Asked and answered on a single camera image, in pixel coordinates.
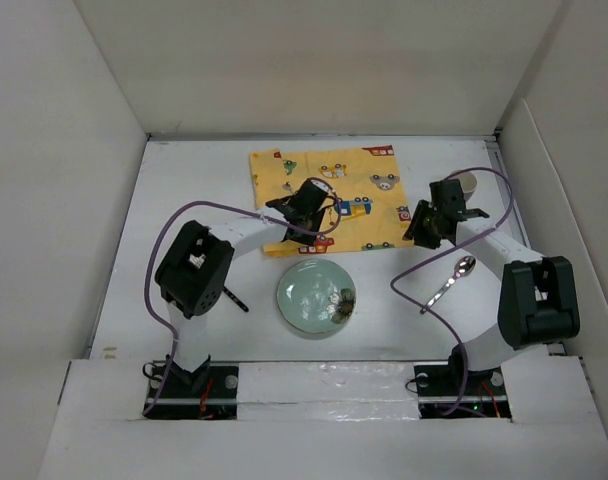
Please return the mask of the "yellow cartoon print cloth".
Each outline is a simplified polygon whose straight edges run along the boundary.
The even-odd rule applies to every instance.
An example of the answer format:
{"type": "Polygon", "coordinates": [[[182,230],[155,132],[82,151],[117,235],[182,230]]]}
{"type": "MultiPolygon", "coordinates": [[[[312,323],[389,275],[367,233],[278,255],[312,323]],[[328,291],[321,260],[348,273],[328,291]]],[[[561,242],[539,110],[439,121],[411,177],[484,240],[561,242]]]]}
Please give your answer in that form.
{"type": "Polygon", "coordinates": [[[271,257],[410,247],[404,238],[411,211],[391,145],[351,149],[253,152],[249,156],[256,204],[296,192],[310,178],[331,185],[339,204],[326,211],[314,244],[268,244],[271,257]]]}

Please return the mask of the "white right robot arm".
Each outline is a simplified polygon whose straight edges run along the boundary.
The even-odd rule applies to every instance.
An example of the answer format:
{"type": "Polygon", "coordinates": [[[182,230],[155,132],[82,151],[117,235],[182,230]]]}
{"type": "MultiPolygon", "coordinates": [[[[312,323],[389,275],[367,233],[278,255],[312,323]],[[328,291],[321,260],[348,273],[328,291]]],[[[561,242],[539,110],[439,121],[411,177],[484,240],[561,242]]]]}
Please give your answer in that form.
{"type": "Polygon", "coordinates": [[[580,332],[574,272],[563,256],[546,257],[501,232],[489,215],[466,205],[460,181],[429,184],[431,199],[418,202],[405,237],[435,250],[444,241],[471,253],[501,282],[496,322],[453,348],[446,381],[457,393],[478,387],[490,371],[533,346],[580,332]]]}

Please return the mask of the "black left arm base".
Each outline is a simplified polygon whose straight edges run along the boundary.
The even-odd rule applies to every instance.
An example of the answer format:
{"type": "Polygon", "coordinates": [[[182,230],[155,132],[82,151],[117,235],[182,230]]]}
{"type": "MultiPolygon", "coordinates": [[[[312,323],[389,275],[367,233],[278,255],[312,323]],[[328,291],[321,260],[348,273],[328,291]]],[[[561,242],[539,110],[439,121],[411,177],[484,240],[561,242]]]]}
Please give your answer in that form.
{"type": "Polygon", "coordinates": [[[148,381],[143,416],[150,420],[235,420],[239,365],[212,362],[207,358],[195,371],[175,362],[161,383],[165,361],[145,363],[142,374],[148,381]]]}

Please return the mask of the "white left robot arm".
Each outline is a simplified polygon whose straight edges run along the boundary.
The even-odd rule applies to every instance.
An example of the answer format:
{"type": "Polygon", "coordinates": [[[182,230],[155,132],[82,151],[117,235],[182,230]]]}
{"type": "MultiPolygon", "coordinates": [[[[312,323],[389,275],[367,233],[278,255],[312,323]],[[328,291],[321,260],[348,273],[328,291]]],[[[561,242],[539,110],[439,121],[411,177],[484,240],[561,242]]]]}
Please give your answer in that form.
{"type": "Polygon", "coordinates": [[[172,375],[172,384],[185,396],[196,396],[206,387],[202,365],[210,360],[206,354],[181,358],[199,336],[189,327],[175,325],[158,314],[152,305],[151,287],[157,284],[169,314],[194,326],[195,317],[206,315],[224,291],[226,278],[234,260],[265,245],[293,241],[305,246],[314,244],[320,235],[339,227],[321,228],[328,207],[326,200],[339,203],[339,197],[327,181],[307,178],[285,197],[269,200],[257,210],[196,200],[181,206],[166,221],[150,253],[144,280],[144,302],[151,317],[172,335],[170,353],[162,377],[172,375]],[[207,226],[196,220],[186,222],[179,230],[161,260],[157,259],[164,237],[173,223],[191,208],[205,207],[235,213],[238,217],[225,224],[207,226]]]}

